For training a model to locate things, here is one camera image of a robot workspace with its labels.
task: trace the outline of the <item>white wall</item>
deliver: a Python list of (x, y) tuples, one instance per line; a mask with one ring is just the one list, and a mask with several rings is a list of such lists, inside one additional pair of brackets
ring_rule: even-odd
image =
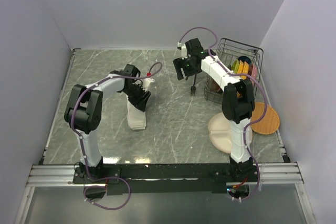
[(0, 0), (0, 219), (13, 223), (43, 154), (70, 50), (41, 0)]
[[(174, 48), (194, 26), (260, 45), (284, 0), (46, 0), (70, 47)], [(213, 38), (195, 32), (207, 46)]]
[(318, 223), (336, 222), (336, 1), (285, 0), (261, 46), (281, 134)]

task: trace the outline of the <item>gray marble surface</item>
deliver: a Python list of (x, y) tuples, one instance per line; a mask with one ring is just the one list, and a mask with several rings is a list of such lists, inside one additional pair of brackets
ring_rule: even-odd
[[(142, 74), (156, 61), (163, 63), (154, 78), (156, 87), (147, 103), (147, 127), (133, 131), (127, 124), (125, 94), (104, 101), (98, 144), (105, 163), (212, 163), (229, 161), (229, 155), (216, 149), (209, 140), (207, 124), (221, 106), (204, 99), (206, 74), (197, 76), (196, 95), (190, 96), (193, 78), (178, 81), (172, 60), (177, 50), (77, 50), (61, 97), (55, 126), (44, 164), (74, 164), (80, 153), (75, 134), (64, 121), (64, 111), (74, 84), (90, 84), (127, 63)], [(259, 162), (282, 162), (276, 134), (254, 133), (251, 144)]]

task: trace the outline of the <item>folded cloth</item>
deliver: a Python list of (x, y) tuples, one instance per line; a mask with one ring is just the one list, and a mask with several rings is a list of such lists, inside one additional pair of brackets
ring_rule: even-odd
[[(142, 88), (147, 91), (151, 83), (154, 82), (152, 78), (142, 80)], [(132, 130), (144, 130), (146, 128), (146, 112), (138, 110), (134, 107), (127, 98), (127, 122)]]

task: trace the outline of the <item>dish rack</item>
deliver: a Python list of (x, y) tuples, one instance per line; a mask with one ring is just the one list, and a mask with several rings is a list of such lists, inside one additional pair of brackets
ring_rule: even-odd
[[(264, 51), (255, 46), (251, 46), (245, 43), (241, 43), (235, 40), (222, 38), (219, 41), (217, 50), (217, 56), (222, 61), (225, 66), (229, 66), (234, 63), (240, 56), (247, 56), (251, 60), (251, 64), (254, 63), (258, 68), (257, 81), (260, 81), (261, 68), (263, 66)], [(215, 103), (222, 103), (223, 92), (216, 92), (216, 90), (211, 89), (214, 80), (207, 76), (206, 82), (204, 85), (204, 98), (207, 101), (212, 101)], [(257, 94), (257, 85), (254, 85), (254, 98)]]

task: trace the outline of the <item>fork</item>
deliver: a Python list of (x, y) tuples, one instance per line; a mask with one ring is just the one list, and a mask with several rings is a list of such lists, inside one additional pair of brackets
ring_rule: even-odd
[(194, 97), (194, 96), (195, 96), (195, 92), (196, 92), (196, 86), (195, 86), (195, 83), (196, 83), (196, 76), (197, 76), (197, 74), (195, 74), (195, 77), (194, 77), (194, 83), (193, 83), (193, 85), (192, 85), (191, 88), (190, 88), (190, 96), (191, 96), (191, 97)]

